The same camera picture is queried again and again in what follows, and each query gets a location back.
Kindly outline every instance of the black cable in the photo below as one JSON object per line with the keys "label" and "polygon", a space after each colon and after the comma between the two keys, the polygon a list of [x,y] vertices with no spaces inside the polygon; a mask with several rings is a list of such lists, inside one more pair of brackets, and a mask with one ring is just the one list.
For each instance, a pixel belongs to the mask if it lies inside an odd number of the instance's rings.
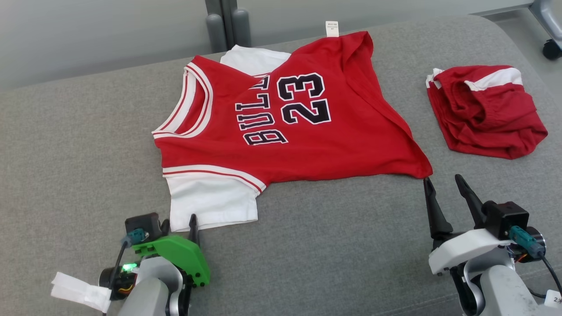
{"label": "black cable", "polygon": [[119,256],[117,256],[117,261],[115,262],[115,267],[113,268],[113,271],[111,272],[111,276],[109,279],[109,289],[113,292],[113,285],[115,284],[115,275],[117,275],[117,270],[119,270],[119,264],[121,263],[121,257],[123,257],[123,253],[125,252],[125,249],[127,248],[127,242],[125,241],[123,243],[123,245],[121,246],[121,250],[119,251]]}
{"label": "black cable", "polygon": [[542,261],[546,265],[546,268],[550,271],[550,274],[552,274],[552,277],[554,278],[554,282],[556,282],[556,286],[558,287],[558,292],[562,293],[562,285],[560,285],[560,280],[558,280],[558,277],[556,276],[556,272],[554,272],[552,265],[550,265],[549,261],[546,260],[544,253],[539,252],[538,256],[541,257]]}
{"label": "black cable", "polygon": [[530,287],[527,287],[527,289],[529,290],[529,292],[530,292],[533,296],[536,296],[536,297],[538,297],[539,299],[545,299],[545,298],[546,298],[546,295],[545,295],[545,294],[539,294],[539,293],[537,293],[537,292],[531,290]]}

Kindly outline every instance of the folded red garment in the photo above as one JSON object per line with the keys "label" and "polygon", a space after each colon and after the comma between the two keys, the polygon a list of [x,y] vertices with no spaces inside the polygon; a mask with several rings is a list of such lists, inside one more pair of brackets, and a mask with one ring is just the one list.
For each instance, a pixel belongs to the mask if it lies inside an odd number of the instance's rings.
{"label": "folded red garment", "polygon": [[426,86],[451,150],[516,159],[548,135],[521,73],[511,66],[433,69]]}

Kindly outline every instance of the red basketball jersey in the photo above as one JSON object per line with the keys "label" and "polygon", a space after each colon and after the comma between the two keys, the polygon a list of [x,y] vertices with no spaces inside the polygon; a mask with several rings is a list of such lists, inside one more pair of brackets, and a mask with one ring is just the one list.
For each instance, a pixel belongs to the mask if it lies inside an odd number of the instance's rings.
{"label": "red basketball jersey", "polygon": [[273,182],[431,175],[382,96],[372,53],[365,31],[322,38],[261,78],[195,57],[182,99],[153,132],[172,229],[185,230],[191,213],[201,228],[255,220],[255,201],[245,200]]}

